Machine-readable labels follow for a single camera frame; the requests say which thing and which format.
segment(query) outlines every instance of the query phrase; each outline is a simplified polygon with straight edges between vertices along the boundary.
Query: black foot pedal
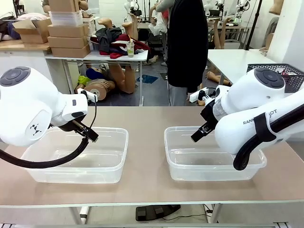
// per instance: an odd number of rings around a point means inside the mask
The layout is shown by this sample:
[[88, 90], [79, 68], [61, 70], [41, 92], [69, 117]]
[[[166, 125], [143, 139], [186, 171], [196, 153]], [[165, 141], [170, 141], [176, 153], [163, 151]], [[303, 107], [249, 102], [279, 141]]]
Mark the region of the black foot pedal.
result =
[[136, 221], [151, 221], [161, 219], [176, 212], [180, 208], [180, 205], [150, 205], [145, 207], [137, 207], [135, 219]]

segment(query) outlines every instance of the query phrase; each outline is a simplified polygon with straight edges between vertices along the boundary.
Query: container rim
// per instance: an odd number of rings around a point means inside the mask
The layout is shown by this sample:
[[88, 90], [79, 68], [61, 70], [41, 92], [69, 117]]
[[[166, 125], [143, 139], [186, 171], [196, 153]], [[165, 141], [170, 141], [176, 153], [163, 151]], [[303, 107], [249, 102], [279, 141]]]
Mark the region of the container rim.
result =
[[[168, 151], [168, 144], [167, 144], [167, 133], [173, 131], [173, 129], [175, 131], [185, 131], [185, 127], [188, 128], [195, 128], [195, 129], [199, 129], [200, 126], [176, 126], [176, 127], [168, 127], [166, 128], [166, 130], [164, 131], [164, 142], [165, 142], [165, 150], [166, 150], [166, 157], [167, 157], [167, 162], [170, 166], [173, 166], [175, 168], [179, 168], [179, 169], [208, 169], [208, 170], [225, 170], [225, 169], [231, 169], [233, 166], [232, 165], [182, 165], [182, 164], [176, 164], [175, 162], [173, 162], [169, 156], [169, 151]], [[246, 169], [260, 169], [263, 168], [267, 165], [267, 158], [264, 155], [264, 153], [262, 152], [262, 150], [259, 150], [260, 152], [260, 156], [262, 159], [262, 163], [261, 164], [249, 164]]]
[[[123, 150], [122, 160], [121, 160], [121, 162], [118, 165], [113, 166], [113, 167], [95, 167], [95, 168], [92, 168], [92, 167], [58, 167], [58, 166], [55, 166], [55, 167], [46, 168], [46, 169], [43, 169], [43, 170], [54, 170], [54, 169], [56, 169], [56, 171], [66, 171], [66, 170], [77, 169], [77, 170], [86, 170], [86, 171], [93, 171], [93, 172], [96, 171], [96, 172], [99, 172], [99, 171], [116, 171], [116, 170], [122, 168], [124, 166], [125, 158], [127, 156], [127, 148], [128, 148], [128, 142], [129, 142], [129, 132], [126, 129], [124, 129], [124, 128], [118, 128], [118, 127], [92, 127], [92, 129], [99, 129], [99, 130], [102, 130], [102, 129], [104, 129], [104, 130], [105, 129], [120, 130], [120, 131], [123, 131], [126, 134], [126, 140], [125, 140], [125, 144], [124, 144], [124, 150]], [[46, 134], [48, 134], [50, 132], [57, 132], [57, 131], [62, 132], [62, 130], [60, 128], [53, 127], [52, 129], [48, 130], [48, 132]], [[33, 145], [29, 146], [25, 150], [25, 152], [21, 156], [21, 159], [24, 158], [24, 156], [26, 155], [26, 153], [28, 152], [28, 150], [32, 146]], [[41, 170], [41, 169], [29, 169], [29, 168], [23, 168], [23, 169], [30, 170], [30, 171], [40, 171]]]

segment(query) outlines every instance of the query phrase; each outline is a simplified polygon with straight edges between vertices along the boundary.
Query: blue mat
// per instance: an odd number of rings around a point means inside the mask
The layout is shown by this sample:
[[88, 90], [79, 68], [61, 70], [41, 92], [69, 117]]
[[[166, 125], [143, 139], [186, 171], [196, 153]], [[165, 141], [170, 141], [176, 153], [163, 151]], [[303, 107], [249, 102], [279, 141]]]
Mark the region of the blue mat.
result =
[[158, 77], [154, 77], [154, 76], [150, 76], [150, 75], [142, 75], [142, 82], [143, 83], [147, 83], [147, 84], [152, 84], [153, 82], [155, 82]]

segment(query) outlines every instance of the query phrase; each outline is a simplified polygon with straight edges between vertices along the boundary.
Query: white pillar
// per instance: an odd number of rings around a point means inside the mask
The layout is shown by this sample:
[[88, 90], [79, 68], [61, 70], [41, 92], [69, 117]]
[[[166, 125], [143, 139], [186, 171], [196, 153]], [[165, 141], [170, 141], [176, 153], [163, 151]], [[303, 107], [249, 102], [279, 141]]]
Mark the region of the white pillar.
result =
[[304, 71], [304, 3], [285, 0], [267, 57]]

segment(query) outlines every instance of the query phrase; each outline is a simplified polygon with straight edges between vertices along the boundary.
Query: cardboard box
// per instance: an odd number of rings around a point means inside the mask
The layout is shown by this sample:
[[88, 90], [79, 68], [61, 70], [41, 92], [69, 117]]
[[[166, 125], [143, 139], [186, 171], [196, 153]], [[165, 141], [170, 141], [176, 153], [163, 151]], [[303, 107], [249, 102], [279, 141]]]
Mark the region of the cardboard box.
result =
[[48, 0], [51, 12], [77, 12], [78, 0]]
[[84, 58], [90, 52], [90, 46], [86, 45], [83, 48], [56, 48], [52, 47], [53, 56], [67, 58]]
[[81, 38], [48, 37], [51, 48], [83, 48], [88, 45], [87, 36]]
[[88, 25], [72, 26], [53, 26], [49, 25], [48, 32], [51, 37], [75, 37], [80, 38], [89, 34]]
[[48, 41], [48, 26], [52, 24], [50, 19], [31, 21], [28, 20], [13, 23], [14, 30], [20, 34], [23, 43], [44, 44]]

